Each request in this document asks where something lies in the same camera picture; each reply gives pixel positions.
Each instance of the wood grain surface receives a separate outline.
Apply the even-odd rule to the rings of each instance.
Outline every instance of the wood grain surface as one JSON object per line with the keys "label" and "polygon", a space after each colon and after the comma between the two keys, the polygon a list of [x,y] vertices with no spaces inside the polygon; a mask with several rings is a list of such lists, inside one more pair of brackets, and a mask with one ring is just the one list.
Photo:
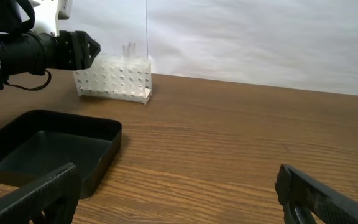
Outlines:
{"label": "wood grain surface", "polygon": [[283,223],[280,164],[358,201],[358,96],[154,75],[142,105],[79,98],[71,73],[53,71],[45,90],[0,91],[0,128],[34,109],[123,125],[121,154],[74,223]]}

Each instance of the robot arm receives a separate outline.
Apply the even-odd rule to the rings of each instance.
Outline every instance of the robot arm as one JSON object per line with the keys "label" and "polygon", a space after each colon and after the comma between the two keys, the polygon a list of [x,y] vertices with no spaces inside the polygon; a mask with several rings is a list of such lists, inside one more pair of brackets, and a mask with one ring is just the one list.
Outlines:
{"label": "robot arm", "polygon": [[[19,6],[28,21],[21,21]],[[86,32],[58,29],[70,8],[70,0],[0,0],[0,90],[18,73],[90,68],[100,45]]]}

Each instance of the plastic container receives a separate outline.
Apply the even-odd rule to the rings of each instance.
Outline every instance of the plastic container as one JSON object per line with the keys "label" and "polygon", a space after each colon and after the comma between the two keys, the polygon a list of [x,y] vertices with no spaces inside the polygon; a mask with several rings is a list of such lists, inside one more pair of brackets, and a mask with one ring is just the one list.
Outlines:
{"label": "plastic container", "polygon": [[52,111],[27,112],[0,129],[0,184],[21,187],[74,163],[91,196],[121,146],[121,123]]}

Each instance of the black cable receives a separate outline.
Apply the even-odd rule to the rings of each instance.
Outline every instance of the black cable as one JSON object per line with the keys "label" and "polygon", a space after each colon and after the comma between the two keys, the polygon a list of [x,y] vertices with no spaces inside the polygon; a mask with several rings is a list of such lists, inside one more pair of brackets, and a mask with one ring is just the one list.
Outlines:
{"label": "black cable", "polygon": [[19,88],[19,89],[22,89],[22,90],[27,90],[27,91],[42,90],[43,88],[47,87],[49,85],[50,81],[52,80],[52,74],[50,73],[50,71],[48,71],[48,70],[45,70],[45,71],[48,73],[48,80],[41,86],[38,86],[38,87],[35,87],[35,88],[26,88],[26,87],[19,86],[19,85],[9,84],[9,82],[7,82],[7,81],[6,81],[5,85],[16,87],[16,88]]}

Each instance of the white wall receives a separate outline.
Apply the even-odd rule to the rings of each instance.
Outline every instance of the white wall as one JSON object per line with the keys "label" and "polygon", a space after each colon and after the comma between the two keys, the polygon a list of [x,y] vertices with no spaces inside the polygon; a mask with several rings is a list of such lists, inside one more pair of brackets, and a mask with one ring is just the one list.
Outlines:
{"label": "white wall", "polygon": [[[145,14],[144,0],[74,0],[64,28],[145,54]],[[147,17],[155,73],[358,95],[358,1],[148,0]]]}

